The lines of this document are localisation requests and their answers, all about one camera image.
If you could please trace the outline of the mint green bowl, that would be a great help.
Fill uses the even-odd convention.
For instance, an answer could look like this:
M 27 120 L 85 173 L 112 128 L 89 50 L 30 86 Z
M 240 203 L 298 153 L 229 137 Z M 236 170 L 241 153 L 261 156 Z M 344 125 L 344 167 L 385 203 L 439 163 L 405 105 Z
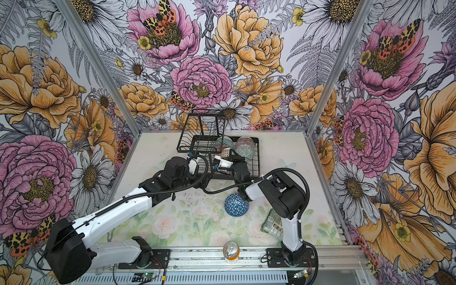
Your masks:
M 215 141 L 214 149 L 217 151 L 222 151 L 226 148 L 234 148 L 234 142 L 228 136 L 219 137 Z

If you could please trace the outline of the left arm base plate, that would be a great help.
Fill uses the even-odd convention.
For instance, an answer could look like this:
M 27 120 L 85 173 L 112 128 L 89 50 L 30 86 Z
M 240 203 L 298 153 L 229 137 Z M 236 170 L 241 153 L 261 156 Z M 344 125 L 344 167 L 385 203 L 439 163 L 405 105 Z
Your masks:
M 170 261 L 171 250 L 156 248 L 142 252 L 133 263 L 120 263 L 121 270 L 134 269 L 167 269 Z

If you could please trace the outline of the orange patterned bowl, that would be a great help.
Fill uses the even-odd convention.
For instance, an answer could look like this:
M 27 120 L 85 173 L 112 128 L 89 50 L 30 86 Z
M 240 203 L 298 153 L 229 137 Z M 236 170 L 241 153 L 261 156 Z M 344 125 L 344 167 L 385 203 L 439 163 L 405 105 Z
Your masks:
M 230 156 L 231 148 L 224 148 L 222 152 L 220 153 L 220 157 L 222 159 L 228 158 Z

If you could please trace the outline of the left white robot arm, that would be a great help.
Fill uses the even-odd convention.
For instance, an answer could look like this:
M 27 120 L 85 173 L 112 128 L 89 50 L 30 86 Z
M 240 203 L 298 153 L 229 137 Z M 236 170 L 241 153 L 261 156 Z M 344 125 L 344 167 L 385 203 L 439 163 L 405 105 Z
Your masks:
M 56 222 L 43 257 L 58 282 L 69 284 L 89 270 L 114 264 L 148 267 L 153 260 L 153 250 L 144 238 L 134 236 L 107 245 L 101 245 L 100 238 L 175 193 L 197 188 L 209 170 L 208 160 L 200 154 L 172 157 L 162 171 L 112 204 L 72 222 L 67 219 Z

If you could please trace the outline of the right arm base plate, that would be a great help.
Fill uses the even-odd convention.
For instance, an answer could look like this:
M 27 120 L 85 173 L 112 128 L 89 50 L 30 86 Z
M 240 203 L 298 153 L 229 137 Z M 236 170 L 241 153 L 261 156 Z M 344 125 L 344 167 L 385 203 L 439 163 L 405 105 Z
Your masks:
M 301 247 L 294 252 L 287 248 L 267 248 L 266 259 L 269 268 L 315 268 L 318 265 L 317 254 L 310 247 Z

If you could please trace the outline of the grey green patterned bowl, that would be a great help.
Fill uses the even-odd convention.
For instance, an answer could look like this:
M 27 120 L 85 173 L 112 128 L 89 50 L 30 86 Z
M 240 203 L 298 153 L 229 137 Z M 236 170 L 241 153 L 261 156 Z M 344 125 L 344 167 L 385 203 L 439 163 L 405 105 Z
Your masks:
M 255 150 L 249 145 L 237 146 L 235 152 L 248 160 L 252 160 L 255 157 Z

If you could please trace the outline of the pink striped bowl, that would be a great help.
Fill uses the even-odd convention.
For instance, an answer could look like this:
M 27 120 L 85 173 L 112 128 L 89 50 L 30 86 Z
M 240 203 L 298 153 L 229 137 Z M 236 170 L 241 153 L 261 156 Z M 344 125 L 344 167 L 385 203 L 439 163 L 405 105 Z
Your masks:
M 254 148 L 255 141 L 251 137 L 240 137 L 239 139 L 237 139 L 235 146 L 236 147 L 249 146 L 249 147 Z

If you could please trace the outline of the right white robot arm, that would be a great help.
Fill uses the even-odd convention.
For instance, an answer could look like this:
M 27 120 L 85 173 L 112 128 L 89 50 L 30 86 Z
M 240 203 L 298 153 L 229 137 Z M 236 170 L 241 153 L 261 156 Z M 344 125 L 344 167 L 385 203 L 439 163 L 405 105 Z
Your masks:
M 213 166 L 216 171 L 229 171 L 236 183 L 218 190 L 217 193 L 236 188 L 237 193 L 246 202 L 267 199 L 273 210 L 281 217 L 283 257 L 289 266 L 296 266 L 304 257 L 306 250 L 301 232 L 301 217 L 310 201 L 306 179 L 294 169 L 280 167 L 252 180 L 242 156 L 222 158 L 216 155 Z

